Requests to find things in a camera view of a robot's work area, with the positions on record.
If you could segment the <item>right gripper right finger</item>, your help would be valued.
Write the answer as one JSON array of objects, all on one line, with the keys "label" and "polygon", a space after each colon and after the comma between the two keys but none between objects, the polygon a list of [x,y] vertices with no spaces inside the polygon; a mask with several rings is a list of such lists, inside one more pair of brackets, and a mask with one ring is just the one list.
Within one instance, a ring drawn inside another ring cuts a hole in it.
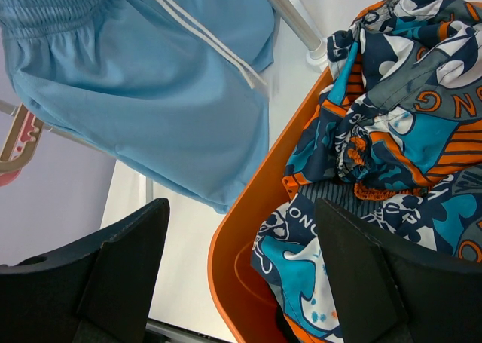
[{"label": "right gripper right finger", "polygon": [[481,251],[436,252],[315,202],[319,245],[345,342],[479,342]]}]

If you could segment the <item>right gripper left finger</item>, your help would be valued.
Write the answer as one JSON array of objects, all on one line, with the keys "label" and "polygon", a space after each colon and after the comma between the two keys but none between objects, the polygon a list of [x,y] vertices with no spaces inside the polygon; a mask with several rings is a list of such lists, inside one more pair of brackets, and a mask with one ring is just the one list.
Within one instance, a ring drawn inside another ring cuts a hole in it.
[{"label": "right gripper left finger", "polygon": [[169,201],[1,266],[3,342],[142,342],[165,246]]}]

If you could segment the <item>beige wooden hanger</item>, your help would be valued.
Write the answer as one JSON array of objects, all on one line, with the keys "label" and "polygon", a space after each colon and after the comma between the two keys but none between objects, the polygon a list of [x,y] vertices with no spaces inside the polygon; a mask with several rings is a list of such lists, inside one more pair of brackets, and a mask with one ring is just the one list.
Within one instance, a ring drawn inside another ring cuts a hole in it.
[{"label": "beige wooden hanger", "polygon": [[14,119],[1,150],[1,175],[24,168],[32,159],[44,123],[23,104],[14,108]]}]

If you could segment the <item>colourful patterned shorts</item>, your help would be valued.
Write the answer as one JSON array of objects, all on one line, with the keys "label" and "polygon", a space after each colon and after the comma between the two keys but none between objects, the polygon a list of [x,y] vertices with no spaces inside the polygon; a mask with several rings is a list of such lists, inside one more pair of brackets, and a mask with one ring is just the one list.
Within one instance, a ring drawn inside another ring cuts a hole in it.
[{"label": "colourful patterned shorts", "polygon": [[318,199],[481,261],[481,9],[383,0],[328,37],[327,57],[333,81],[285,165],[289,200],[252,247],[290,342],[346,338],[316,232]]}]

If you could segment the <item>pink plastic hanger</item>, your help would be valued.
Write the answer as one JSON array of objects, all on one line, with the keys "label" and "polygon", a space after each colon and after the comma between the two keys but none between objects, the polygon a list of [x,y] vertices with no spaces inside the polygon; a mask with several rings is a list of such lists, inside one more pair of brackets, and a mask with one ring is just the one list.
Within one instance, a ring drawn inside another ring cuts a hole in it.
[{"label": "pink plastic hanger", "polygon": [[13,182],[32,160],[43,130],[84,144],[81,140],[46,125],[23,104],[15,106],[1,100],[1,112],[14,117],[1,149],[1,187]]}]

